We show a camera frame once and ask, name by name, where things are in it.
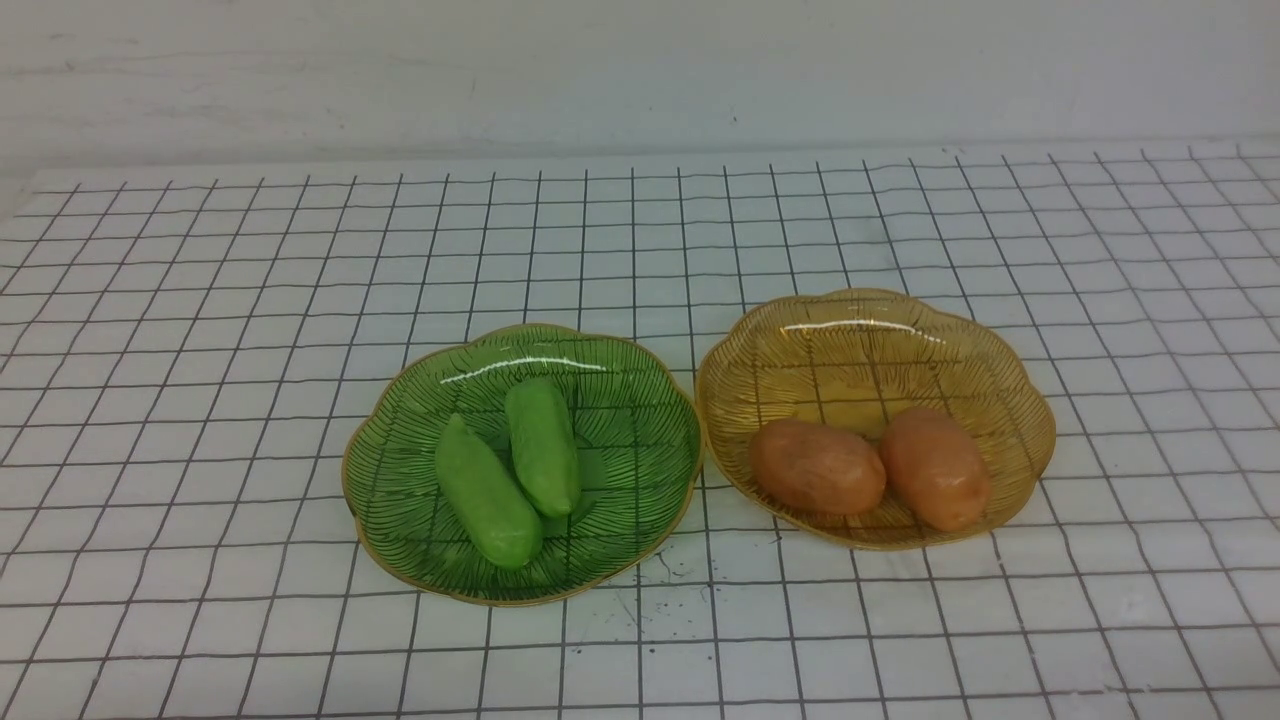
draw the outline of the plate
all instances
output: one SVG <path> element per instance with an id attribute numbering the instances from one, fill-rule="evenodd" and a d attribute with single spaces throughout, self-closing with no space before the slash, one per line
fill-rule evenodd
<path id="1" fill-rule="evenodd" d="M 887 291 L 783 297 L 737 322 L 698 373 L 698 406 L 716 464 L 749 498 L 824 538 L 867 550 L 952 542 L 997 528 L 1030 498 L 1056 428 L 1018 354 L 992 331 Z M 748 443 L 762 425 L 799 416 L 879 441 L 913 405 L 950 414 L 991 471 L 982 521 L 955 533 L 919 523 L 892 495 L 864 515 L 783 506 L 751 477 Z"/>
<path id="2" fill-rule="evenodd" d="M 452 413 L 508 462 L 503 397 L 549 377 L 573 415 L 590 510 L 547 521 L 541 552 L 502 570 L 438 492 L 434 447 Z M 635 565 L 676 528 L 701 468 L 692 401 L 648 350 L 557 325 L 516 325 L 408 365 L 352 436 L 343 493 L 361 544 L 417 588 L 483 605 L 534 605 Z"/>

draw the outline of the toy cucumber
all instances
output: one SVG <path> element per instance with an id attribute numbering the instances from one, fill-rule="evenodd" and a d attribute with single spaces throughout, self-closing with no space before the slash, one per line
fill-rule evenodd
<path id="1" fill-rule="evenodd" d="M 507 392 L 511 464 L 534 507 L 563 518 L 582 496 L 577 442 L 568 405 L 547 378 L 527 379 Z"/>
<path id="2" fill-rule="evenodd" d="M 435 477 L 462 528 L 486 560 L 515 570 L 543 547 L 543 523 L 502 461 L 453 414 L 435 446 Z"/>

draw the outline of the scalloped plate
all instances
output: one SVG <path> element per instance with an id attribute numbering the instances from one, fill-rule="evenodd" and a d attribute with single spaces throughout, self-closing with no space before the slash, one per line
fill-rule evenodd
<path id="1" fill-rule="evenodd" d="M 591 503 L 572 523 L 548 523 L 529 565 L 502 570 L 471 546 L 439 496 L 434 446 L 458 411 L 506 456 L 503 397 L 534 375 L 550 377 L 568 401 Z M 530 324 L 404 368 L 352 436 L 342 482 L 361 544 L 388 573 L 468 602 L 532 605 L 585 591 L 653 552 L 689 507 L 700 468 L 692 401 L 653 354 Z"/>
<path id="2" fill-rule="evenodd" d="M 887 290 L 782 297 L 742 316 L 707 354 L 696 382 L 712 456 L 733 486 L 769 512 L 865 550 L 959 541 L 1007 523 L 1053 455 L 1048 402 L 995 332 Z M 913 405 L 948 413 L 978 441 L 992 495 L 982 521 L 956 533 L 919 523 L 884 493 L 864 515 L 790 509 L 751 477 L 748 443 L 771 420 L 799 416 L 877 442 Z"/>

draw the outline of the brown potato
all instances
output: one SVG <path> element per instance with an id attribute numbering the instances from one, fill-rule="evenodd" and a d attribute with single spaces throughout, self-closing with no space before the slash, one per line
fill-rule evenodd
<path id="1" fill-rule="evenodd" d="M 797 510 L 859 515 L 884 495 L 884 466 L 861 437 L 804 420 L 773 420 L 749 447 L 755 482 Z"/>
<path id="2" fill-rule="evenodd" d="M 899 413 L 881 438 L 888 484 L 916 518 L 942 532 L 977 523 L 991 498 L 991 475 L 978 443 L 932 407 Z"/>

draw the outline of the grid tablecloth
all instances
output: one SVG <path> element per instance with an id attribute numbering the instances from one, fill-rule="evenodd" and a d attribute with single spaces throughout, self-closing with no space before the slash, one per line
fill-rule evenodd
<path id="1" fill-rule="evenodd" d="M 46 174 L 0 224 L 4 717 L 1251 720 L 1280 707 L 1280 145 Z M 417 593 L 346 441 L 406 363 L 547 322 L 691 388 L 745 310 L 906 291 L 1059 445 L 1007 527 L 849 552 L 708 464 L 564 602 Z"/>

